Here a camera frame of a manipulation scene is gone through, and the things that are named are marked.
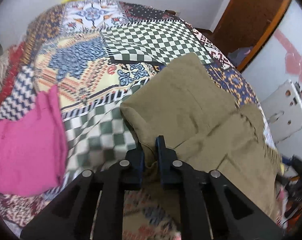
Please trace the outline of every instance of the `pink shirt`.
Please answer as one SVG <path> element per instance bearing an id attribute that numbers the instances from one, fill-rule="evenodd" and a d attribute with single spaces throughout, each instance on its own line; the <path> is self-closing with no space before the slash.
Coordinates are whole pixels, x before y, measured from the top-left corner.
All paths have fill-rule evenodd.
<path id="1" fill-rule="evenodd" d="M 35 108 L 17 121 L 0 121 L 0 192 L 32 196 L 59 186 L 67 141 L 58 88 L 38 93 Z"/>

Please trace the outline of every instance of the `bed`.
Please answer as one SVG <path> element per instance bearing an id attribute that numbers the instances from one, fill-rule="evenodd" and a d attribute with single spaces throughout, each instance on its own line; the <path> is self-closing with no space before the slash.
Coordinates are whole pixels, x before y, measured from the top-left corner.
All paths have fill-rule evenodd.
<path id="1" fill-rule="evenodd" d="M 0 215 L 17 236 L 84 169 L 107 169 L 135 148 L 134 131 L 123 120 L 120 103 L 171 59 L 189 52 L 198 55 L 212 81 L 233 94 L 238 105 L 255 103 L 261 109 L 250 85 L 219 49 L 169 13 L 85 0 L 56 5 L 29 24 L 12 93 L 0 101 L 0 120 L 22 118 L 36 93 L 58 84 L 69 153 L 60 187 L 32 197 L 0 193 Z M 23 97 L 23 104 L 14 93 Z M 264 136 L 274 147 L 266 120 Z M 147 192 L 128 191 L 123 239 L 177 240 L 180 234 Z"/>

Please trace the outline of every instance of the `metal rivet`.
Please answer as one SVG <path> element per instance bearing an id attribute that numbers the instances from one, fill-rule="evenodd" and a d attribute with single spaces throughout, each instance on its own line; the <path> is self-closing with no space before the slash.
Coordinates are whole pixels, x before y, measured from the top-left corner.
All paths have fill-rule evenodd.
<path id="1" fill-rule="evenodd" d="M 82 172 L 83 177 L 90 177 L 92 175 L 92 171 L 90 170 L 85 170 Z"/>
<path id="2" fill-rule="evenodd" d="M 214 178 L 218 178 L 221 175 L 221 173 L 219 171 L 217 171 L 217 170 L 211 171 L 210 174 Z"/>
<path id="3" fill-rule="evenodd" d="M 121 165 L 122 167 L 129 166 L 129 164 L 130 164 L 130 162 L 129 162 L 128 160 L 122 160 L 122 161 L 120 161 L 120 165 Z"/>
<path id="4" fill-rule="evenodd" d="M 172 164 L 173 164 L 174 167 L 181 167 L 182 166 L 182 162 L 180 160 L 173 161 Z"/>

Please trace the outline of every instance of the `bedsheet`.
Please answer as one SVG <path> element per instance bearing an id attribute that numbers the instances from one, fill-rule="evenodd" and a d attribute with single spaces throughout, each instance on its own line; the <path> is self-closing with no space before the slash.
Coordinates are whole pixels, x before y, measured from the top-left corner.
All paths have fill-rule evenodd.
<path id="1" fill-rule="evenodd" d="M 69 153 L 63 184 L 39 196 L 0 193 L 0 215 L 24 227 L 86 168 L 107 169 L 135 147 L 119 105 L 171 59 L 194 52 L 212 81 L 238 105 L 259 102 L 250 85 L 204 35 L 152 7 L 113 0 L 54 6 L 29 24 L 21 72 L 0 120 L 17 120 L 35 94 L 58 84 Z M 265 120 L 266 143 L 274 147 Z M 180 239 L 172 219 L 147 192 L 126 192 L 123 239 Z"/>

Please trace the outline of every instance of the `folded olive garment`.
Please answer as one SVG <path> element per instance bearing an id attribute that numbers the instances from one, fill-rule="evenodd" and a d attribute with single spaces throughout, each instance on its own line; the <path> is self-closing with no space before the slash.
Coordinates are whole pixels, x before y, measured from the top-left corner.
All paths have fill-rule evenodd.
<path id="1" fill-rule="evenodd" d="M 262 114 L 253 104 L 238 108 L 233 95 L 211 81 L 195 53 L 174 59 L 120 108 L 145 153 L 145 188 L 174 219 L 180 220 L 178 195 L 154 182 L 158 135 L 180 160 L 200 171 L 219 170 L 275 219 L 281 157 L 264 143 Z"/>

